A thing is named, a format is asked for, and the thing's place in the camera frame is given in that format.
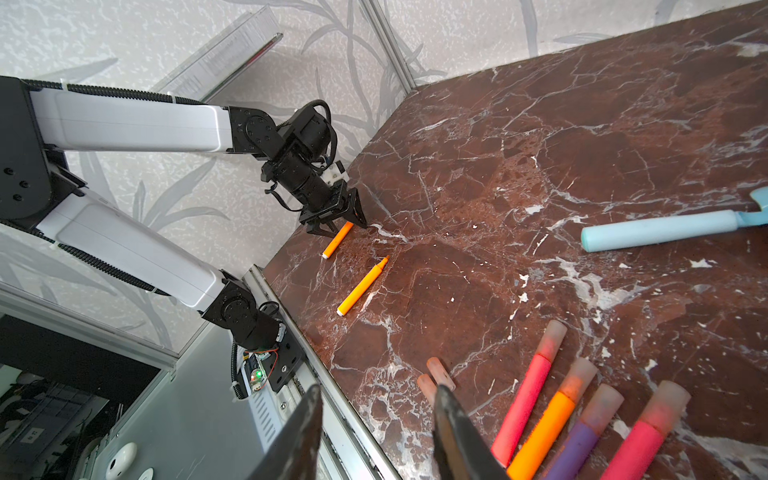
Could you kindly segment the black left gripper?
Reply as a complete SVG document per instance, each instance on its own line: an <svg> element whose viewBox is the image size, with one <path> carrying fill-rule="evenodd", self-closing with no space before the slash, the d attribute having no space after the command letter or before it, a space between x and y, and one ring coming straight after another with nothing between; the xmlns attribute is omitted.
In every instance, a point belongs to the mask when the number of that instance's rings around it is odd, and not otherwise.
<svg viewBox="0 0 768 480"><path fill-rule="evenodd" d="M267 161L261 169L264 182L272 183L266 193L273 195L278 203L291 212L299 213L299 221L306 222L309 234L336 236L339 229L334 220L344 218L360 228L367 228L358 190L347 189L345 167L341 161L330 162L320 156L322 166L316 167L296 153L285 154L279 160ZM291 209L276 191L282 186L300 204L300 209Z"/></svg>

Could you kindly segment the pink highlighter pen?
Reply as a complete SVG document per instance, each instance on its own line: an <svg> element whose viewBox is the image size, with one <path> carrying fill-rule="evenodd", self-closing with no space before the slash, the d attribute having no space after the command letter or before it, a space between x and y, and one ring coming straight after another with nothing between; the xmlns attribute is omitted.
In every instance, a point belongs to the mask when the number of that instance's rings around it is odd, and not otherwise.
<svg viewBox="0 0 768 480"><path fill-rule="evenodd" d="M690 399L682 386L662 381L601 479L642 479Z"/></svg>

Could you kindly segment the magenta marker pen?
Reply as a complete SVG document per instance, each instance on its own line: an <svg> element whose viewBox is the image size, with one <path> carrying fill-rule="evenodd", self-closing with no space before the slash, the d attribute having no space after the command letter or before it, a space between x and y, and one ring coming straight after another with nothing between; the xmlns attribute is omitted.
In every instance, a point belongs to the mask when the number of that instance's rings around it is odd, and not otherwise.
<svg viewBox="0 0 768 480"><path fill-rule="evenodd" d="M507 467L512 460L566 332L567 327L562 322L552 320L537 346L523 382L491 446L494 458L503 467Z"/></svg>

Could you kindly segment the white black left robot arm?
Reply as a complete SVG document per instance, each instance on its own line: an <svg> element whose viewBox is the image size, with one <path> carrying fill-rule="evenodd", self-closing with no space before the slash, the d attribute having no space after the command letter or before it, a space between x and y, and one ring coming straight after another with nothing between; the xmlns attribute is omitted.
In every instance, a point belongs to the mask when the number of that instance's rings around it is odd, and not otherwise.
<svg viewBox="0 0 768 480"><path fill-rule="evenodd" d="M267 194L298 202L300 223L333 236L367 224L336 159L328 104L283 121L263 110L168 94L3 77L1 220L94 268L176 299L248 351L278 347L279 322L230 273L162 235L206 215L185 198L217 154L261 163Z"/></svg>

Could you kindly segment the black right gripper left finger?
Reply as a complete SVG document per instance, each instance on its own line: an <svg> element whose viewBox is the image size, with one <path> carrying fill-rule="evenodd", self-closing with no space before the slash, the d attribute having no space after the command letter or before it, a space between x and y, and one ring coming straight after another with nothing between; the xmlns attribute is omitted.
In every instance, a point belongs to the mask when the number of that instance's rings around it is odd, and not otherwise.
<svg viewBox="0 0 768 480"><path fill-rule="evenodd" d="M247 479L315 479L323 432L322 417L322 389L313 385Z"/></svg>

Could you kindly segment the orange marker pen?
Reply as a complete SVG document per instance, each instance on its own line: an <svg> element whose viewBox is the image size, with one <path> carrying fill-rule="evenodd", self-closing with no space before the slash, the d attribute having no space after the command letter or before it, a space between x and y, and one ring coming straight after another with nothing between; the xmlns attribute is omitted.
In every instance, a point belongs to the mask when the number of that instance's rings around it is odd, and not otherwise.
<svg viewBox="0 0 768 480"><path fill-rule="evenodd" d="M533 479L598 369L577 358L528 439L507 468L510 479Z"/></svg>

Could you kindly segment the short orange highlighter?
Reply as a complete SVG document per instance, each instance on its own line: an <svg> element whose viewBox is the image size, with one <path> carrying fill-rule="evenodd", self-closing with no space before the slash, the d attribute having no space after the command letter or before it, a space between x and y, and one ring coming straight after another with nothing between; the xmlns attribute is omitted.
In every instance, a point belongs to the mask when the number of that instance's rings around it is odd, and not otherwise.
<svg viewBox="0 0 768 480"><path fill-rule="evenodd" d="M339 248L340 244L343 242L343 240L346 238L346 236L349 234L349 232L352 230L353 227L354 227L354 224L352 222L347 221L345 223L345 225L339 230L339 232L335 235L335 237L331 240L331 242L322 252L321 256L323 259L328 260L332 257L332 255Z"/></svg>
<svg viewBox="0 0 768 480"><path fill-rule="evenodd" d="M354 307L354 305L360 300L360 298L366 293L366 291L383 273L383 270L388 262L389 262L389 257L383 258L355 286L355 288L350 292L350 294L338 306L336 312L339 316L345 316Z"/></svg>

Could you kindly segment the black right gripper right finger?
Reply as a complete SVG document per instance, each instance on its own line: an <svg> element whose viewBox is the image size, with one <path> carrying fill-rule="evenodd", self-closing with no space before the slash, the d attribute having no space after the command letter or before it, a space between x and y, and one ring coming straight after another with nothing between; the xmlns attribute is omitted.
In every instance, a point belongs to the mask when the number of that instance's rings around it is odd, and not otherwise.
<svg viewBox="0 0 768 480"><path fill-rule="evenodd" d="M434 453L441 479L508 479L453 392L437 387Z"/></svg>

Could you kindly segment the purple marker pen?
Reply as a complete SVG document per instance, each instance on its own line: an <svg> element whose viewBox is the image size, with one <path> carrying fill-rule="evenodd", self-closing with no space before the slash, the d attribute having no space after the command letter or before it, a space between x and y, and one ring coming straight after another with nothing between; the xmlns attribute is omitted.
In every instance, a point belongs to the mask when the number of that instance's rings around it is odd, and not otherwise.
<svg viewBox="0 0 768 480"><path fill-rule="evenodd" d="M618 390L601 384L545 469L543 478L575 479L623 402L624 396Z"/></svg>

